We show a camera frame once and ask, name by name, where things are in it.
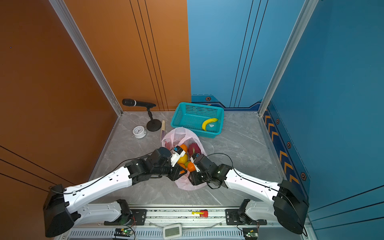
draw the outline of gray marble table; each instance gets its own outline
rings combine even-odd
[[[166,121],[166,131],[170,126],[174,112],[153,112],[155,119]],[[152,152],[161,147],[160,131],[149,132],[142,139],[133,137],[134,127],[145,126],[149,117],[147,112],[125,112],[107,147],[106,153],[98,164],[95,178],[111,171],[119,162]],[[257,122],[256,113],[227,113],[224,115],[223,129],[216,138],[200,137],[207,154],[221,152],[231,156],[234,167],[239,171],[268,181],[280,182],[278,170],[273,164],[265,140]],[[227,156],[212,155],[210,159],[216,164],[231,165]],[[128,204],[138,205],[221,205],[239,206],[243,199],[258,200],[238,190],[221,187],[212,190],[208,186],[194,191],[179,189],[167,177],[150,179],[132,187],[120,189],[103,196],[94,203],[112,202],[126,199]]]

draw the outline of blue wall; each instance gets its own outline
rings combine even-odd
[[[271,102],[319,240],[383,237],[383,76],[384,1],[320,0]]]
[[[264,96],[304,0],[188,0],[192,102],[248,108]]]

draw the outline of plastic bag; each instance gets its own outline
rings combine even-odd
[[[199,146],[201,153],[207,155],[197,135],[191,130],[183,127],[177,127],[167,133],[167,135],[165,135],[164,138],[161,140],[161,146],[167,148],[168,150],[171,150],[175,146],[180,146],[182,144],[189,146],[194,142],[197,143],[197,145]],[[188,176],[189,172],[175,181],[178,188],[187,191],[193,191],[200,189],[207,184],[205,182],[197,186],[193,186],[192,183],[189,181]]]

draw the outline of banana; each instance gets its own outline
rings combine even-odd
[[[207,119],[203,122],[203,125],[201,126],[201,128],[204,130],[204,131],[207,131],[206,128],[207,128],[207,124],[210,124],[212,122],[217,122],[218,119],[217,118],[210,118],[210,119]]]

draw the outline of black microphone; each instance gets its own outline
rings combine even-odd
[[[154,104],[154,103],[146,103],[146,102],[141,102],[141,101],[135,101],[135,100],[130,99],[130,98],[124,98],[122,100],[122,104],[124,106],[128,106],[128,107],[133,107],[133,106],[146,107],[146,108],[156,107],[156,104]]]

